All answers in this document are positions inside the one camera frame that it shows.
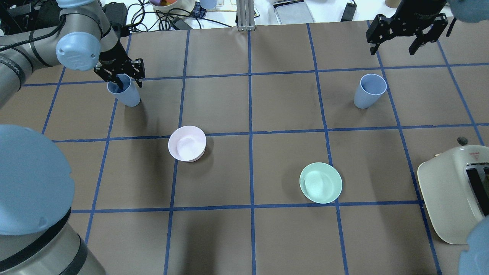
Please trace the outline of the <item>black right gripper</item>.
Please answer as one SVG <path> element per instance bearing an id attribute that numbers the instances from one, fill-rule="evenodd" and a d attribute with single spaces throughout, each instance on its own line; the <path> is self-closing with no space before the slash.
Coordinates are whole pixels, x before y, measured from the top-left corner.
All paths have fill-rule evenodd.
<path id="1" fill-rule="evenodd" d="M 377 14 L 366 31 L 370 54 L 377 54 L 380 45 L 395 37 L 416 38 L 408 48 L 414 55 L 429 42 L 436 42 L 448 26 L 442 12 L 446 0 L 402 0 L 392 16 Z"/>

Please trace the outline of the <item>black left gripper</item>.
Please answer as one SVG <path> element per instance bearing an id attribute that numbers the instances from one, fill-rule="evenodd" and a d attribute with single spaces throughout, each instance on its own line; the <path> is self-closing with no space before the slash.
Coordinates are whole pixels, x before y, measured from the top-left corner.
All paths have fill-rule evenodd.
<path id="1" fill-rule="evenodd" d="M 124 82 L 117 79 L 117 74 L 128 75 L 139 88 L 142 88 L 142 80 L 145 78 L 144 60 L 131 59 L 120 41 L 112 49 L 100 53 L 99 61 L 93 71 L 103 81 L 111 82 L 111 93 L 125 91 Z"/>

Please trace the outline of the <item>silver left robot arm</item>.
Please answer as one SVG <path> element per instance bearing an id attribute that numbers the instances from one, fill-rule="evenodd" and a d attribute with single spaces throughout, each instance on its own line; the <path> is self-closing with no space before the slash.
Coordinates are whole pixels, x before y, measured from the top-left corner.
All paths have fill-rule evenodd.
<path id="1" fill-rule="evenodd" d="M 128 56 L 99 0 L 58 0 L 57 5 L 58 26 L 1 37 L 2 106 L 36 70 L 56 65 L 94 70 L 119 87 L 119 75 L 126 74 L 142 87 L 144 61 Z"/>

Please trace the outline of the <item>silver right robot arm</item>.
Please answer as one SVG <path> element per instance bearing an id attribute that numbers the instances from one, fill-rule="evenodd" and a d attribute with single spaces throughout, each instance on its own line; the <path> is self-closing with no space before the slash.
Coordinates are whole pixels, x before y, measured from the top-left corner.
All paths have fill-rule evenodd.
<path id="1" fill-rule="evenodd" d="M 1 124 L 66 155 L 74 194 L 21 188 L 70 219 L 110 275 L 439 275 L 415 170 L 465 115 L 438 43 L 375 56 L 368 23 L 123 38 L 147 70 L 125 106 L 60 65 Z"/>

